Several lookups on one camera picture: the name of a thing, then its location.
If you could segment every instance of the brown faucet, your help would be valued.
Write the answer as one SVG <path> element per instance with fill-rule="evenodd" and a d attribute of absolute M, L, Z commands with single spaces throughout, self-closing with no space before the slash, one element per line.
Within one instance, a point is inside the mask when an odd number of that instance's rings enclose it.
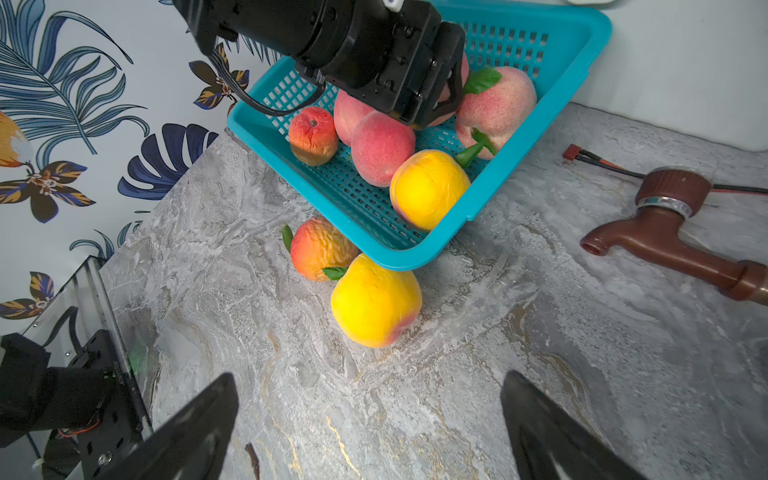
<path fill-rule="evenodd" d="M 592 230 L 581 239 L 581 247 L 603 256 L 618 245 L 642 260 L 711 283 L 731 299 L 768 305 L 768 267 L 752 260 L 726 260 L 686 245 L 677 236 L 711 189 L 712 184 L 694 172 L 673 167 L 654 170 L 634 199 L 635 217 Z"/>

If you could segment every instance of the wrinkled peach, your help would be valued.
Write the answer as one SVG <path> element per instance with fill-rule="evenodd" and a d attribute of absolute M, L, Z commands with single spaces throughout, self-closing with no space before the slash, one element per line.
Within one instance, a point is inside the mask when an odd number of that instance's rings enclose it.
<path fill-rule="evenodd" d="M 310 167 L 319 167 L 339 149 L 333 117 L 320 107 L 304 108 L 288 127 L 290 149 Z"/>
<path fill-rule="evenodd" d="M 357 247 L 324 217 L 304 222 L 290 245 L 296 271 L 313 282 L 327 282 L 324 268 L 349 266 L 358 253 Z"/>

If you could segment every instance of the floral wallpaper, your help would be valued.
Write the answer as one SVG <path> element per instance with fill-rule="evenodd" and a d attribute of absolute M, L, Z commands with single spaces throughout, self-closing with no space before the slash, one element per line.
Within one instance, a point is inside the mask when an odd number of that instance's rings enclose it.
<path fill-rule="evenodd" d="M 0 334 L 108 259 L 237 103 L 171 0 L 0 0 Z M 279 54 L 221 40 L 253 84 Z"/>

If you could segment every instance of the gray marble surface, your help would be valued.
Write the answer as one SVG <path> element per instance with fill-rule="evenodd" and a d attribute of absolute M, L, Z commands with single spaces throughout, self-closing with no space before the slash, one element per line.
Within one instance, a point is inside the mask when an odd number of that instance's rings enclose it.
<path fill-rule="evenodd" d="M 422 313 L 394 346 L 348 340 L 332 283 L 293 269 L 279 229 L 316 212 L 222 135 L 102 269 L 161 425 L 222 372 L 240 412 L 223 478 L 517 478 L 498 401 L 518 369 L 649 478 L 765 478 L 768 308 L 623 250 L 591 228 L 634 212 L 630 169 L 768 184 L 751 154 L 569 105 L 477 219 L 415 272 Z M 711 194 L 686 241 L 768 263 L 768 198 Z"/>

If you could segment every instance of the green leaf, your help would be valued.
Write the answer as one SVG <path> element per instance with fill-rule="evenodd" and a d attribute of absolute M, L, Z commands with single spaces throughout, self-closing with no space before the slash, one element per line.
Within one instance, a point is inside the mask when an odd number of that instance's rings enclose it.
<path fill-rule="evenodd" d="M 459 166 L 461 166 L 461 168 L 467 168 L 469 164 L 472 163 L 472 160 L 478 156 L 484 146 L 485 145 L 483 144 L 474 144 L 471 147 L 458 152 L 453 159 Z"/>
<path fill-rule="evenodd" d="M 491 67 L 485 67 L 482 70 L 473 71 L 467 77 L 467 83 L 464 84 L 464 93 L 481 94 L 490 87 L 496 85 L 502 79 L 502 74 Z"/>
<path fill-rule="evenodd" d="M 290 227 L 287 225 L 283 227 L 283 245 L 286 246 L 286 250 L 290 253 L 290 245 L 293 243 L 293 232 L 290 231 Z"/>
<path fill-rule="evenodd" d="M 346 273 L 346 267 L 345 266 L 330 266 L 328 268 L 323 269 L 323 273 L 326 274 L 328 278 L 331 280 L 339 280 L 341 277 L 344 276 L 344 273 Z"/>
<path fill-rule="evenodd" d="M 477 143 L 483 144 L 485 148 L 488 148 L 488 150 L 493 155 L 496 155 L 498 153 L 498 150 L 496 149 L 496 147 L 494 147 L 493 144 L 491 143 L 491 140 L 488 139 L 488 135 L 482 133 L 477 128 L 472 128 L 472 138 L 474 138 Z"/>

